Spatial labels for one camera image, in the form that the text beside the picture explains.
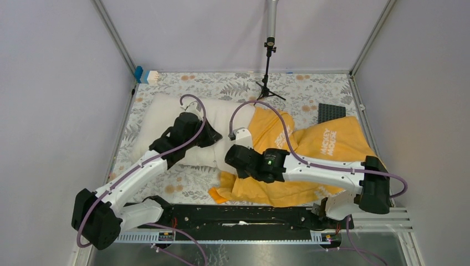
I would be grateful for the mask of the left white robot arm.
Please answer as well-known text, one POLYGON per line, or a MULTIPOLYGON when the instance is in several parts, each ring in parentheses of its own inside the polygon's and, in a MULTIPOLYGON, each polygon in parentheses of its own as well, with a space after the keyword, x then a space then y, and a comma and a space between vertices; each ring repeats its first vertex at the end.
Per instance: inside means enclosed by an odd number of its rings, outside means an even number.
POLYGON ((182 112, 144 155, 118 178, 94 191, 81 190, 75 197, 71 226, 77 231, 76 243, 98 250, 110 246, 121 232, 154 223, 167 227, 172 213, 152 199, 128 204, 145 184, 181 161, 193 147, 209 147, 222 139, 205 118, 182 112))

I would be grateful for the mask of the orange pillowcase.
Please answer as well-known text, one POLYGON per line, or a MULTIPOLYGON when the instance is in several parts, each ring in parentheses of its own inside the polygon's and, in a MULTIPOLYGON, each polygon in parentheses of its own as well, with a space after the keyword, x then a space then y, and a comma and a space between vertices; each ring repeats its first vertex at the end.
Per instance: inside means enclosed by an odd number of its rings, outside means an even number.
MULTIPOLYGON (((364 161, 375 153, 368 145, 357 118, 347 116, 306 129, 296 130, 291 115, 282 111, 282 118, 268 109, 255 108, 248 129, 254 149, 288 149, 282 122, 286 124, 290 143, 298 155, 332 161, 364 161)), ((227 201, 291 207, 321 200, 341 192, 341 188, 307 182, 264 183, 253 178, 238 178, 235 173, 221 171, 220 185, 209 195, 218 203, 227 201)))

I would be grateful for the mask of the white pillow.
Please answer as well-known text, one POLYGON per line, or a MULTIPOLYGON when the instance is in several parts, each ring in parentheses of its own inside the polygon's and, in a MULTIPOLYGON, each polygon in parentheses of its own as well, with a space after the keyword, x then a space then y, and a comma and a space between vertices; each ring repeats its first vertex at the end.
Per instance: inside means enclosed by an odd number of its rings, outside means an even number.
MULTIPOLYGON (((240 107, 238 103, 218 99, 201 101, 206 108, 208 124, 222 138, 207 147, 189 146, 179 163, 189 166, 209 166, 235 173, 235 168, 224 161, 227 151, 233 145, 228 135, 234 129, 248 128, 255 108, 252 105, 240 107)), ((167 134, 168 140, 172 142, 172 147, 177 147, 193 137, 201 127, 202 120, 197 115, 183 115, 192 102, 194 99, 191 97, 181 99, 158 93, 144 116, 140 133, 130 154, 131 162, 136 163, 155 140, 164 134, 167 134)))

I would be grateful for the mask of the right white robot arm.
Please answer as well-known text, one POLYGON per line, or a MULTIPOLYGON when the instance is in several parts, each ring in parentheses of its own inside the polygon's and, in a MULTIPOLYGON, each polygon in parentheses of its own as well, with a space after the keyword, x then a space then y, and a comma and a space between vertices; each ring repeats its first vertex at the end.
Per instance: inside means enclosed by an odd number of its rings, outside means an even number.
POLYGON ((376 157, 364 162, 340 162, 299 156, 287 150, 269 148, 256 152, 233 145, 224 158, 240 178, 252 177, 265 183, 307 182, 341 188, 328 196, 318 213, 318 221, 332 228, 353 213, 388 214, 390 179, 376 157))

